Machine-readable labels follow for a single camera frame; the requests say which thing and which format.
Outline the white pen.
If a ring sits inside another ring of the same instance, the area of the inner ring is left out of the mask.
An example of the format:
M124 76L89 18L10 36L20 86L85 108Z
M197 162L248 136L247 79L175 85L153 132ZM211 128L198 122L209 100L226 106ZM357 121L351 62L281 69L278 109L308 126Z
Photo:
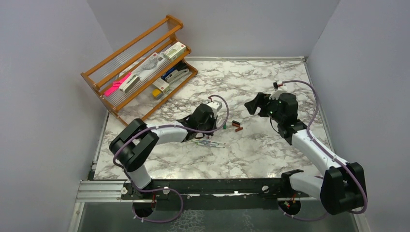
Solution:
M197 142L204 143L204 144L214 144L214 145L225 145L226 144L226 143L222 143L222 142L215 142L215 141L204 140L204 139L198 139Z
M213 147L213 148L225 148L223 145L216 145L216 144L204 144L204 143L196 143L199 146L204 146L204 147Z

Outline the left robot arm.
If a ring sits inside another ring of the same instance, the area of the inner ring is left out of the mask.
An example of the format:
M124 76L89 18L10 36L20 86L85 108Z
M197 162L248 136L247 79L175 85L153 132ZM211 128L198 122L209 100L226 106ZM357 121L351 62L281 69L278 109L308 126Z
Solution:
M213 135L217 128L217 114L222 103L212 101L200 104L195 111L179 119L171 127L149 126L142 119L133 120L109 145L109 150L117 155L130 179L134 182L133 191L139 198L147 198L152 192L152 179L148 174L145 161L156 145L170 142L187 142L195 139L198 131Z

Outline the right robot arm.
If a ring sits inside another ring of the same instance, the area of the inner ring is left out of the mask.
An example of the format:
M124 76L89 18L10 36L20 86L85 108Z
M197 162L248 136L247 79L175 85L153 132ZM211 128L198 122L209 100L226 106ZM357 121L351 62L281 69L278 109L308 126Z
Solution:
M303 192L320 200L331 215L365 209L367 194L363 167L337 157L313 136L308 126L298 119L295 95L281 93L272 97L260 92L244 106L251 115L259 108L258 116L277 122L279 135L302 152L322 174L322 178L317 178L302 170L283 173L279 183L282 195L290 197L297 191Z

